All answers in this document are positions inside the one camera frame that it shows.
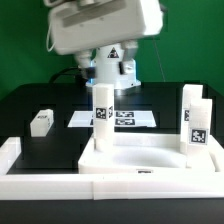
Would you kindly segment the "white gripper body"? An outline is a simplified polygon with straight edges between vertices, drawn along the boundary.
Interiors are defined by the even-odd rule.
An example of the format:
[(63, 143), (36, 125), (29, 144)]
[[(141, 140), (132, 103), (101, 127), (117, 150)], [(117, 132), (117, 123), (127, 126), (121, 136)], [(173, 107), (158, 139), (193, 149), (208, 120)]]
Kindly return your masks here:
[(158, 0), (97, 0), (81, 7), (65, 2), (49, 12), (51, 39), (60, 55), (158, 35), (163, 13)]

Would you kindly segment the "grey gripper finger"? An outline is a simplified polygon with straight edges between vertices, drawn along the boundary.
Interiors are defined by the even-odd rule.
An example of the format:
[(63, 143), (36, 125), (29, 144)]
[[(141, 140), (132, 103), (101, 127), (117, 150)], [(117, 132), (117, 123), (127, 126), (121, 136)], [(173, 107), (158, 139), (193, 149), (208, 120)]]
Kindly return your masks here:
[(120, 43), (123, 50), (122, 60), (119, 62), (119, 70), (121, 75), (126, 75), (133, 71), (133, 60), (138, 50), (136, 40), (127, 40)]
[(91, 57), (91, 50), (82, 50), (75, 53), (75, 60), (81, 69), (82, 77), (86, 80), (96, 77), (96, 68), (92, 65)]

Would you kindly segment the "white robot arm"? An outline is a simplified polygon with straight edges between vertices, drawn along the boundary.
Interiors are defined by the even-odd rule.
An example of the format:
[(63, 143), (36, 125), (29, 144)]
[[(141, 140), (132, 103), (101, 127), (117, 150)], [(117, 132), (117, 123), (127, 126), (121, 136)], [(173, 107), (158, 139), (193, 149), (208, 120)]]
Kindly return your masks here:
[(87, 84), (117, 90), (139, 86), (134, 57), (137, 41), (163, 26), (159, 0), (43, 0), (50, 8), (49, 48), (72, 54)]

